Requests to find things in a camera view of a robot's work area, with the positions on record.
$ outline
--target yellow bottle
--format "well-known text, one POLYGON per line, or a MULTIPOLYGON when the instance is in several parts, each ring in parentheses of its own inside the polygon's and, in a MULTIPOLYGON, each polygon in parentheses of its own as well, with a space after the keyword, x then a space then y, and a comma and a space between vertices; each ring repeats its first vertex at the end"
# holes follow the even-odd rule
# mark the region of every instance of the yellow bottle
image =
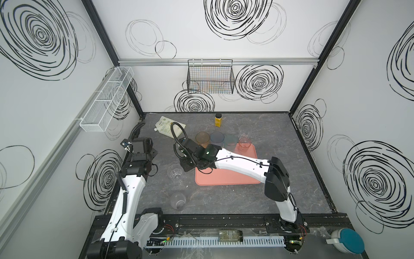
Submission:
POLYGON ((214 120, 214 125, 216 125, 217 127, 221 126, 221 113, 216 113, 216 118, 214 120))

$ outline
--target gray marble table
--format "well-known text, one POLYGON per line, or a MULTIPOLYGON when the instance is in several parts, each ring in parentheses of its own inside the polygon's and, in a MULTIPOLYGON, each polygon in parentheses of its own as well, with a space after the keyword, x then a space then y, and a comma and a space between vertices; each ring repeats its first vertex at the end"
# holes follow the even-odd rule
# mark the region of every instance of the gray marble table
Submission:
MULTIPOLYGON (((251 214, 278 213, 274 201, 264 195, 264 184, 199 186, 195 182, 195 171, 184 174, 181 182, 173 182, 167 169, 179 160, 173 152, 174 139, 154 131, 161 116, 186 124, 188 137, 194 140, 196 133, 210 131, 214 114, 147 114, 146 125, 140 137, 151 137, 158 155, 153 160, 159 172, 149 177, 141 194, 137 213, 145 208, 161 207, 166 214, 251 214), (174 210, 170 197, 180 191, 187 202, 184 210, 174 210)), ((290 174, 291 192, 302 213, 330 213, 328 203, 315 177, 312 167, 296 135, 288 114, 223 114, 219 131, 237 135, 240 125, 253 127, 251 140, 260 159, 278 157, 290 174)))

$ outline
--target clear glass cup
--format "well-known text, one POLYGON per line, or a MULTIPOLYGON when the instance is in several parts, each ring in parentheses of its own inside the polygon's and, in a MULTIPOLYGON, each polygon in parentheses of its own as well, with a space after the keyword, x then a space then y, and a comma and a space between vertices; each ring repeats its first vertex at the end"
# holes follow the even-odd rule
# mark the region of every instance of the clear glass cup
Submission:
POLYGON ((247 150, 249 150, 251 145, 252 145, 252 141, 249 138, 242 137, 238 141, 238 150, 241 153, 245 153, 247 150))
POLYGON ((170 203, 173 209, 182 211, 185 208, 186 198, 185 195, 181 192, 176 192, 171 195, 170 203))
POLYGON ((236 137, 235 135, 231 135, 231 134, 224 135, 223 147, 227 149, 228 151, 234 152, 237 146, 237 143, 238 143, 238 137, 236 137))
POLYGON ((241 139, 243 137, 249 138, 251 132, 252 132, 252 126, 251 125, 241 125, 238 128, 238 138, 239 139, 241 139))
POLYGON ((207 132, 201 131, 195 135, 195 141, 203 148, 206 148, 210 144, 210 135, 207 132))
POLYGON ((210 134, 210 142, 213 145, 217 145, 217 146, 222 146, 224 141, 224 134, 219 132, 219 131, 215 131, 213 133, 210 134))
POLYGON ((179 164, 173 164, 167 169, 167 175, 173 182, 181 182, 183 174, 184 170, 179 164))

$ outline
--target white mesh basket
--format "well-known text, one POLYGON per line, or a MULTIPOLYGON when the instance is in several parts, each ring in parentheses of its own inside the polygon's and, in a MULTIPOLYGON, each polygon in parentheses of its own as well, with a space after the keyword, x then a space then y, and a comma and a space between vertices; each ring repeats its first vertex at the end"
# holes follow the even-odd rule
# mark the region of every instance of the white mesh basket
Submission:
POLYGON ((134 76, 131 67, 117 67, 80 122, 86 132, 104 132, 134 76))

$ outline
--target pink rectangular tray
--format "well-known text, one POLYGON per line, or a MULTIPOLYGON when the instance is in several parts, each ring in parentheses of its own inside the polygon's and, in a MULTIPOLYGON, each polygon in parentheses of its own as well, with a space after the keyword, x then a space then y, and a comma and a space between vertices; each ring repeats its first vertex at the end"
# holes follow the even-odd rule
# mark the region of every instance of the pink rectangular tray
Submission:
MULTIPOLYGON (((235 152, 237 153, 239 144, 237 144, 235 152)), ((246 157, 257 158, 256 149, 252 144, 249 149, 243 153, 246 157)), ((227 169, 213 169, 211 174, 203 174, 197 168, 195 169, 195 182, 198 185, 228 185, 228 184, 259 184, 260 181, 227 169)))

